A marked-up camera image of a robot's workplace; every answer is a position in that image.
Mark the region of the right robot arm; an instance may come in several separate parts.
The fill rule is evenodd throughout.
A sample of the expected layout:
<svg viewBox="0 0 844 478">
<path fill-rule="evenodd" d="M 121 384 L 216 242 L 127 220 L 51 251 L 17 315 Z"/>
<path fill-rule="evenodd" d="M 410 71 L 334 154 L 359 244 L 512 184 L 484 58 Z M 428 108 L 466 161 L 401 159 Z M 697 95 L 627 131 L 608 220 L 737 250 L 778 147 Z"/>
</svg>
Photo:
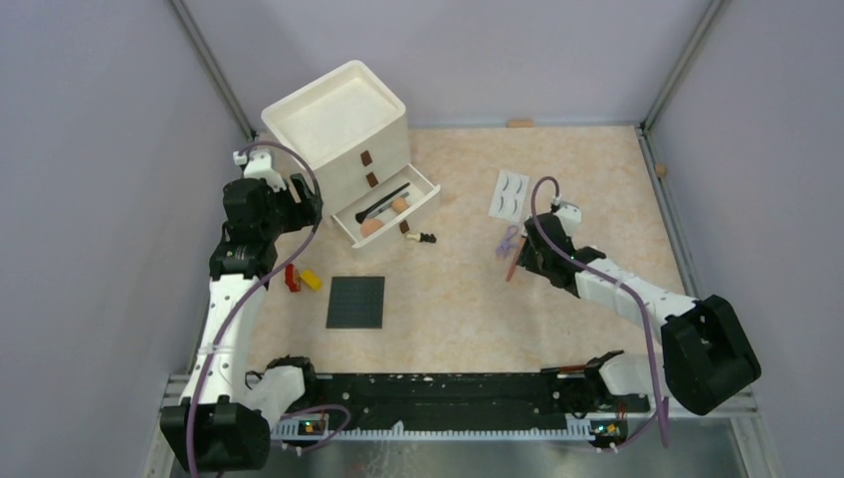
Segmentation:
<svg viewBox="0 0 844 478">
<path fill-rule="evenodd" d="M 706 415 L 762 374 L 734 306 L 719 295 L 673 293 L 623 270 L 603 252 L 576 248 L 570 233 L 580 220 L 573 205 L 525 222 L 518 266 L 575 298 L 600 305 L 642 328 L 642 355 L 611 353 L 583 384 L 586 402 L 609 410 L 623 395 L 671 397 Z"/>
</svg>

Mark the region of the white bottom drawer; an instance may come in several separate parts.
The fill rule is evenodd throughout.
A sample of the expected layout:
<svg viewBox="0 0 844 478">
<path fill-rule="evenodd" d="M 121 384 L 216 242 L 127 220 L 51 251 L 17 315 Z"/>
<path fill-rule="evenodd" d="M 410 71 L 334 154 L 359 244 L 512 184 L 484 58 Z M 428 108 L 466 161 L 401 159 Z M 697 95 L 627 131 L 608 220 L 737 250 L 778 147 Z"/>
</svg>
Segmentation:
<svg viewBox="0 0 844 478">
<path fill-rule="evenodd" d="M 356 255 L 380 253 L 407 234 L 427 233 L 441 196 L 442 186 L 410 164 L 333 214 L 332 219 Z"/>
</svg>

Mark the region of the round peach powder puff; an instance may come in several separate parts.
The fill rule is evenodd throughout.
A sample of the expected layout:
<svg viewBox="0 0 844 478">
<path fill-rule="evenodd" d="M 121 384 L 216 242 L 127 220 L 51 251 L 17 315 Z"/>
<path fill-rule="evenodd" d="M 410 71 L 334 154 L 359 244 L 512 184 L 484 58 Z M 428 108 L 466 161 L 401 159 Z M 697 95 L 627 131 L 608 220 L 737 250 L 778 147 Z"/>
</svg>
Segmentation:
<svg viewBox="0 0 844 478">
<path fill-rule="evenodd" d="M 377 218 L 368 218 L 361 223 L 360 233 L 363 238 L 367 238 L 375 234 L 384 226 L 384 223 Z"/>
</svg>

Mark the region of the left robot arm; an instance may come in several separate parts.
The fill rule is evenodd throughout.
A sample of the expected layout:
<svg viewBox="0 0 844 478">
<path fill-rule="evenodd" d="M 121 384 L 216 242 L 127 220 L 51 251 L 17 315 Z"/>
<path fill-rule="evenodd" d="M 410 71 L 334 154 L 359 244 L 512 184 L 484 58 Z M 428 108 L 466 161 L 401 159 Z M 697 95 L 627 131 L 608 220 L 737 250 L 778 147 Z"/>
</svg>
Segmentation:
<svg viewBox="0 0 844 478">
<path fill-rule="evenodd" d="M 314 240 L 322 219 L 316 174 L 290 147 L 255 141 L 234 151 L 240 178 L 223 188 L 225 221 L 209 259 L 207 316 L 193 369 L 159 427 L 192 477 L 259 470 L 289 408 L 315 406 L 319 386 L 293 365 L 246 384 L 253 329 L 271 281 Z"/>
</svg>

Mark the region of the purple eyelash curler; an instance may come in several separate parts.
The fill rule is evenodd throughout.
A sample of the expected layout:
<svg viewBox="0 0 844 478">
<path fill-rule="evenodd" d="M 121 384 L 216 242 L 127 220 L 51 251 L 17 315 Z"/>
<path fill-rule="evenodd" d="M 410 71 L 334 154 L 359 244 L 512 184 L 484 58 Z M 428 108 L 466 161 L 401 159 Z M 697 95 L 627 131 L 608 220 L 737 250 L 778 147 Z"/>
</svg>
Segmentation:
<svg viewBox="0 0 844 478">
<path fill-rule="evenodd" d="M 518 249 L 519 240 L 521 238 L 520 227 L 518 225 L 510 225 L 504 237 L 501 239 L 495 249 L 495 254 L 499 258 L 507 258 L 514 251 Z"/>
</svg>

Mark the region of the black makeup brush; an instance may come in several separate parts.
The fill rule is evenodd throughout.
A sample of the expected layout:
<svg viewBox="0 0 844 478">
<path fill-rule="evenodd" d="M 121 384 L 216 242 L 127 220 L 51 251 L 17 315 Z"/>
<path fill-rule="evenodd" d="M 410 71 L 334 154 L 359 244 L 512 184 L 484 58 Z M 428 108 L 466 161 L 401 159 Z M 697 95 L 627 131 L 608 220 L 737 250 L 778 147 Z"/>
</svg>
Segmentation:
<svg viewBox="0 0 844 478">
<path fill-rule="evenodd" d="M 365 219 L 369 218 L 372 215 L 377 215 L 378 214 L 377 210 L 382 205 L 391 204 L 393 198 L 396 197 L 397 195 L 400 195 L 405 189 L 407 189 L 409 187 L 409 185 L 410 185 L 409 182 L 402 184 L 401 186 L 399 186 L 398 188 L 396 188 L 392 192 L 386 194 L 384 197 L 377 200 L 374 204 L 372 204 L 371 206 L 369 206 L 365 210 L 356 213 L 354 215 L 356 222 L 358 224 L 362 224 Z"/>
</svg>

